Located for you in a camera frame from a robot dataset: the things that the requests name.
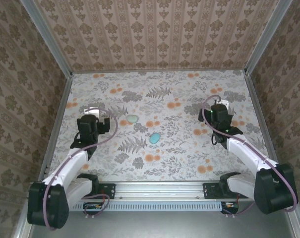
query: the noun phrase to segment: table surface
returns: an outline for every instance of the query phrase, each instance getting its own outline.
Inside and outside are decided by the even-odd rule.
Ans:
[[[234,154],[211,144],[212,130],[198,121],[202,103],[212,94],[230,102],[233,125],[267,154],[242,70],[74,74],[72,80],[51,172],[69,152],[76,119],[84,109],[99,107],[117,117],[119,129],[98,146],[81,173],[101,181],[218,180],[228,172],[249,173]],[[138,122],[128,123],[127,115],[137,115]],[[111,119],[110,132],[99,141],[114,128]],[[155,132],[161,139],[151,144]]]
[[[287,216],[283,211],[264,215],[256,206],[235,218],[220,212],[104,212],[85,219],[82,212],[71,212],[62,229],[33,226],[30,237],[294,238]]]

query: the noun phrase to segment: light blue egg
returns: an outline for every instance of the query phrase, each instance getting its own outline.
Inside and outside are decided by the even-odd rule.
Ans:
[[[150,137],[150,143],[151,144],[156,144],[158,143],[158,141],[160,140],[161,136],[159,133],[154,133],[153,135],[151,135]]]
[[[139,120],[137,115],[127,115],[126,120],[130,123],[136,123]]]

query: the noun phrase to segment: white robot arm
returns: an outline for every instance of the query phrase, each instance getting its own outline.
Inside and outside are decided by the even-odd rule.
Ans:
[[[236,137],[242,139],[247,143],[247,139],[244,135],[236,135]],[[269,170],[271,169],[265,162],[263,162],[259,156],[257,156],[250,148],[245,146],[242,142],[229,138],[227,140],[227,149],[234,153],[252,172],[253,176],[248,174],[234,175],[227,179],[228,187],[230,191],[240,193],[246,197],[249,197],[254,200],[254,186],[255,186],[255,177],[258,171],[260,170]],[[278,163],[267,158],[263,155],[267,161],[272,165],[276,166]]]
[[[84,196],[98,192],[97,176],[76,176],[95,152],[99,134],[109,132],[110,119],[105,119],[103,124],[94,114],[88,114],[77,119],[77,125],[79,132],[64,161],[45,180],[34,182],[29,188],[27,220],[30,224],[61,228],[71,207]]]
[[[249,197],[264,214],[296,204],[298,197],[292,168],[267,158],[247,141],[241,130],[231,126],[233,116],[228,114],[227,106],[220,101],[212,105],[210,111],[200,110],[198,120],[213,128],[212,144],[219,143],[234,153],[253,176],[238,172],[222,175],[219,182],[222,195],[234,192]]]

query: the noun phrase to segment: gray floor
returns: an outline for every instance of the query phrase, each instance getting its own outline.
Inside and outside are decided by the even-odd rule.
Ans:
[[[263,215],[254,206],[231,218],[220,212],[73,212],[55,232],[35,226],[33,238],[294,238],[287,214]]]

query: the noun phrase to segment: wall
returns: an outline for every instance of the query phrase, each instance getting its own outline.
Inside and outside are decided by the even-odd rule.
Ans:
[[[280,162],[300,198],[300,0],[293,0],[251,78]]]
[[[0,1],[0,238],[10,236],[38,178],[64,84],[21,3]]]
[[[35,0],[73,71],[240,68],[278,0]]]

